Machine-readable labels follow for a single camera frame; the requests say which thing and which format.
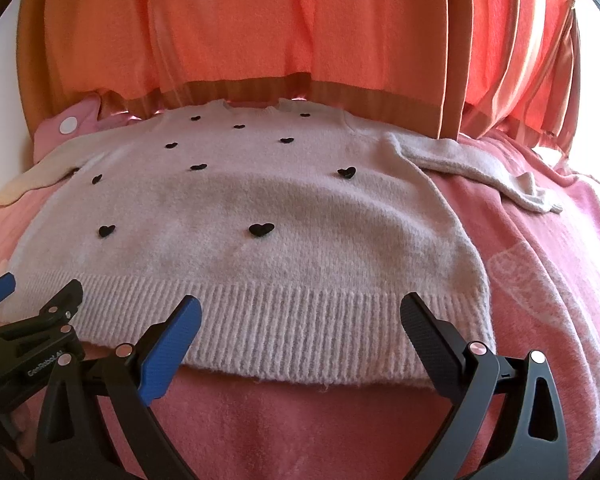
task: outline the silver rivet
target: silver rivet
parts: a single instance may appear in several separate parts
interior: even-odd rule
[[[485,355],[487,353],[487,347],[479,341],[474,341],[471,343],[469,345],[469,350],[476,355]]]
[[[542,363],[544,363],[546,361],[546,357],[539,350],[534,350],[533,352],[531,352],[531,358],[533,359],[533,361],[535,363],[538,363],[539,365],[541,365]]]
[[[71,362],[71,354],[62,354],[58,358],[58,364],[60,366],[67,366]]]
[[[134,348],[129,343],[122,343],[116,347],[116,355],[118,357],[129,357]]]

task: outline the black heart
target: black heart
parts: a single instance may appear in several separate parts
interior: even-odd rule
[[[106,238],[115,230],[115,225],[103,225],[100,229],[98,229],[98,234],[100,235],[100,238]]]
[[[356,174],[356,168],[349,166],[346,170],[338,170],[338,173],[342,178],[351,178]]]
[[[264,236],[265,234],[268,234],[270,232],[273,231],[273,229],[275,229],[275,225],[273,224],[254,224],[252,226],[249,227],[249,232],[253,235],[253,236],[257,236],[258,238],[260,238],[261,236]]]

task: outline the bedspread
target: bedspread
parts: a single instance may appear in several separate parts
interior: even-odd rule
[[[485,263],[498,352],[523,357],[538,348],[548,357],[576,478],[600,448],[600,184],[556,173],[497,132],[461,142],[490,151],[513,173],[533,170],[538,185],[556,190],[564,205],[560,215],[529,213],[483,184],[430,173]],[[10,207],[30,219],[52,192],[27,193]],[[0,261],[29,221],[13,211],[0,210]],[[91,356],[104,351],[88,347]],[[30,401],[34,412],[41,400],[39,394]],[[449,407],[430,390],[323,389],[185,367],[152,405],[202,480],[402,478]],[[465,470],[479,462],[497,409],[495,403]],[[106,402],[104,412],[123,463],[141,476]]]

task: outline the orange curtain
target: orange curtain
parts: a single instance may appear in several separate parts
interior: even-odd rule
[[[568,151],[573,0],[22,0],[31,131],[87,92],[101,114],[303,97],[426,136],[490,128]]]

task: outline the light gray sweater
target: light gray sweater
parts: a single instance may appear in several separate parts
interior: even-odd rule
[[[203,324],[186,364],[298,383],[420,383],[398,315],[408,292],[465,338],[495,341],[480,256],[418,166],[560,211],[532,175],[451,140],[308,102],[215,101],[73,139],[0,193],[9,203],[80,168],[20,240],[1,321],[32,316],[77,278],[78,335],[113,347],[193,294]],[[338,172],[350,167],[351,178]],[[249,231],[267,223],[262,237]]]

